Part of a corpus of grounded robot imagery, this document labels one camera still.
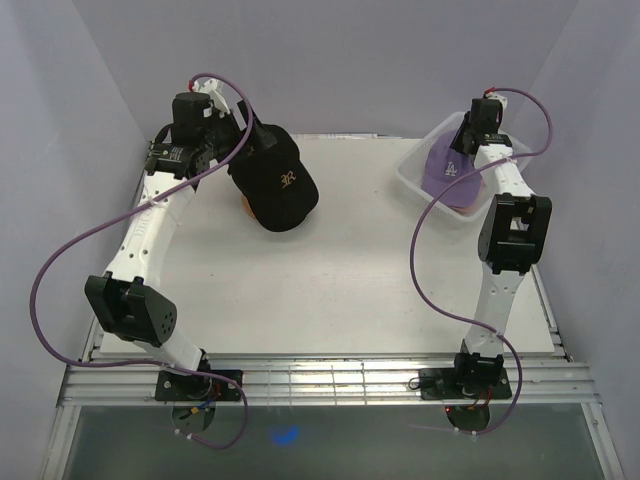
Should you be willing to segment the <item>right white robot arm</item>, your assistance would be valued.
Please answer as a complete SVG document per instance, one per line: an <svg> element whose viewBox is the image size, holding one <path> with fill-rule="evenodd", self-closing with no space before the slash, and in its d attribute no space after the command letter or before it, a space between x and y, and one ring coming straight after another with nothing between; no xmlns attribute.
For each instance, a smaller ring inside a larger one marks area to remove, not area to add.
<svg viewBox="0 0 640 480"><path fill-rule="evenodd" d="M506 100L486 93L472 100L451 147L472 157L493 193L477 251L482 283L471 327L454 360L451 382L464 397L511 396L504 372L504 343L513 302L524 277L538 263L546 239L551 200L524 181L511 139L499 132Z"/></svg>

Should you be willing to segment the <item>black cap gold logo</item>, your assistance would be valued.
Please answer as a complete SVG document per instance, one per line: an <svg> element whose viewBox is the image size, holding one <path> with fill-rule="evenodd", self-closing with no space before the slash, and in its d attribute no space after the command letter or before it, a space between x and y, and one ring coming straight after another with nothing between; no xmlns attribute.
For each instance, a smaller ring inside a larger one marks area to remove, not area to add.
<svg viewBox="0 0 640 480"><path fill-rule="evenodd" d="M285 232L299 226L316 207L319 191L293 138L278 125L264 128L275 143L236 156L229 174L258 223L271 232Z"/></svg>

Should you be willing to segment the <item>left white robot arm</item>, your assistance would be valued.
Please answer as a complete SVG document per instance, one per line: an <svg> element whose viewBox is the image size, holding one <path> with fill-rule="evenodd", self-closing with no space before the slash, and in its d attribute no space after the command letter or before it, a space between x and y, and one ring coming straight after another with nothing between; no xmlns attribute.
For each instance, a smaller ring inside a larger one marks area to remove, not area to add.
<svg viewBox="0 0 640 480"><path fill-rule="evenodd" d="M275 140L260 137L264 129L250 103L241 100L238 106L245 128L212 90L174 97L172 122L149 144L140 200L123 242L105 272L89 276L84 287L102 330L175 371L178 388L194 400L210 392L212 376L204 367L204 351L178 328L177 306L160 291L161 273L180 217L205 172Z"/></svg>

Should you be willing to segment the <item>purple cap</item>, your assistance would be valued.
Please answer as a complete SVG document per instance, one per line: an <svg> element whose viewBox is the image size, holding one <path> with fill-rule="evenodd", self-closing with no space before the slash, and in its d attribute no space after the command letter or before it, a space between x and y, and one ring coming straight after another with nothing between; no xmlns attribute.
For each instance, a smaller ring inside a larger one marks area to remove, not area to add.
<svg viewBox="0 0 640 480"><path fill-rule="evenodd" d="M468 175L441 198L441 202L450 208L466 209L476 202L483 179L475 172L469 156L451 148L455 135L455 130L446 131L432 145L425 162L421 188L436 197L455 180Z"/></svg>

